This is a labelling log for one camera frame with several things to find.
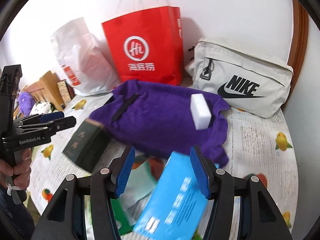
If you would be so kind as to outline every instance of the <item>white sponge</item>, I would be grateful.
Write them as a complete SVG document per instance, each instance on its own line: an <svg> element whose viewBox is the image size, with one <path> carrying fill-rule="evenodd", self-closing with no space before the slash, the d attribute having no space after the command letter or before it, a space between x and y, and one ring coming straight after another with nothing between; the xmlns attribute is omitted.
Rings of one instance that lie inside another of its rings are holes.
<svg viewBox="0 0 320 240"><path fill-rule="evenodd" d="M207 129L211 120L211 112L203 94L191 95L190 110L196 130Z"/></svg>

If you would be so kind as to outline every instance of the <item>nike swoosh logo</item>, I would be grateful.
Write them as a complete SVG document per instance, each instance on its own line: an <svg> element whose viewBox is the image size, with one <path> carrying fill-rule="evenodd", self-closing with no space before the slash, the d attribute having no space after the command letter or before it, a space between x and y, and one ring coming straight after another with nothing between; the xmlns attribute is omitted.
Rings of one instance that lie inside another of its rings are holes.
<svg viewBox="0 0 320 240"><path fill-rule="evenodd" d="M239 95L239 94L230 94L228 92L226 92L224 90L224 86L227 84L224 83L221 87L219 87L218 89L218 94L222 97L222 98L264 98L264 97L257 97L254 95Z"/></svg>

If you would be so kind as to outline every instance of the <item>black box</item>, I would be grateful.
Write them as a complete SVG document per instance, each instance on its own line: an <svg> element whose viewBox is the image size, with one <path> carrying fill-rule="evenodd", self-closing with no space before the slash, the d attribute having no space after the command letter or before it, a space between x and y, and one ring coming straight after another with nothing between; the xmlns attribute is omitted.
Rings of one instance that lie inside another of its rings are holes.
<svg viewBox="0 0 320 240"><path fill-rule="evenodd" d="M63 153L80 168L92 173L111 138L102 123L88 118L73 134Z"/></svg>

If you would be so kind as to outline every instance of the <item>light blue packet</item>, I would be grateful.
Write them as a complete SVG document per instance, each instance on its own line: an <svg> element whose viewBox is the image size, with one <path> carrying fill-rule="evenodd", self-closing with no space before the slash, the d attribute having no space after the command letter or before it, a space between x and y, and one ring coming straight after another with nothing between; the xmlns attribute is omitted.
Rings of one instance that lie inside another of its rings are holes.
<svg viewBox="0 0 320 240"><path fill-rule="evenodd" d="M172 152L133 231L154 240L190 240L207 202L190 157Z"/></svg>

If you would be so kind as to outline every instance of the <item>white circular logo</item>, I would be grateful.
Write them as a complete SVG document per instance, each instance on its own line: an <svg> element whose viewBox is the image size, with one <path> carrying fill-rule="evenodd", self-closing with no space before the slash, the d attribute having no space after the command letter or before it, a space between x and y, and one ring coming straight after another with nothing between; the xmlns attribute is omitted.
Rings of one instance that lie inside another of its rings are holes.
<svg viewBox="0 0 320 240"><path fill-rule="evenodd" d="M145 60L149 56L148 43L139 36L131 36L124 41L124 53L134 61Z"/></svg>

